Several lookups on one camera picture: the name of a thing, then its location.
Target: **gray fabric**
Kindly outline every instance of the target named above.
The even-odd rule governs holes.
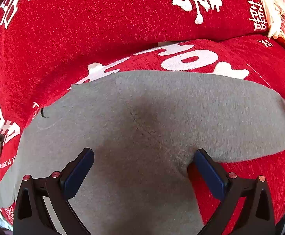
[[[71,204],[93,234],[195,234],[203,224],[186,178],[195,150],[232,162],[285,149],[284,99],[224,76],[112,74],[73,86],[44,114],[21,137],[0,206],[25,174],[48,176],[90,147],[95,163]]]

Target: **blue gripper pad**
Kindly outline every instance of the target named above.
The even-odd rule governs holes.
[[[80,156],[78,156],[75,161],[71,162],[75,167],[70,175],[68,175],[63,185],[63,195],[66,199],[72,199],[75,197],[86,175],[92,167],[94,159],[94,152],[90,148],[85,148]]]
[[[215,163],[204,149],[195,152],[194,163],[213,197],[222,201],[228,185],[225,170],[222,167],[217,167],[219,164]]]

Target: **black object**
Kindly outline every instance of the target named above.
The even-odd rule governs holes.
[[[62,172],[53,172],[48,178],[23,178],[14,211],[14,235],[56,235],[57,233],[43,196],[49,197],[67,235],[90,235],[76,216],[68,199],[76,195],[94,162],[94,153],[85,148],[75,161]],[[199,235],[220,235],[230,220],[240,197],[246,197],[244,207],[232,235],[274,235],[274,212],[270,191],[263,176],[255,180],[227,174],[204,149],[197,150],[194,163],[201,172],[212,194],[222,200]]]

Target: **gray garment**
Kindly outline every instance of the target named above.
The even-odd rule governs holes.
[[[25,174],[49,176],[90,147],[95,163],[71,204],[92,234],[196,234],[203,224],[186,172],[195,150],[233,162],[285,149],[285,100],[218,75],[111,74],[73,85],[44,113],[21,137],[0,207]]]

